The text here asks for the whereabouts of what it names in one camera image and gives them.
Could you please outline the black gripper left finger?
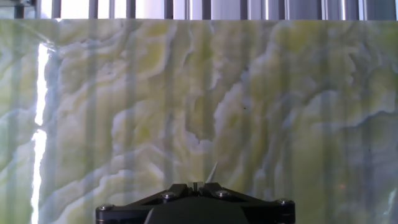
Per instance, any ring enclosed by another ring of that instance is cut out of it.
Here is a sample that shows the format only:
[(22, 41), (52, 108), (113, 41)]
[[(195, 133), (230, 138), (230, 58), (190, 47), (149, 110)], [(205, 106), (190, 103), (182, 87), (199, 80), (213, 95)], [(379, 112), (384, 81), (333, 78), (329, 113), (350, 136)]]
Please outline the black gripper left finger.
[(166, 204), (195, 194), (195, 183), (172, 184), (166, 190), (138, 200), (136, 202), (117, 206), (106, 203), (95, 209), (96, 224), (112, 223), (144, 223), (149, 212), (158, 205)]

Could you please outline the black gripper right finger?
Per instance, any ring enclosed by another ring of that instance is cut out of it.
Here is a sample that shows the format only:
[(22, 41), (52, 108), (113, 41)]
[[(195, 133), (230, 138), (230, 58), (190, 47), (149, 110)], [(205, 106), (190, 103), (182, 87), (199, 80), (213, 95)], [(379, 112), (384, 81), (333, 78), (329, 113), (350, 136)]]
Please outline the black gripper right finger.
[(237, 205), (249, 223), (295, 223), (295, 202), (290, 199), (264, 201), (224, 188), (216, 182), (197, 182), (196, 192), (202, 197), (224, 201), (228, 205)]

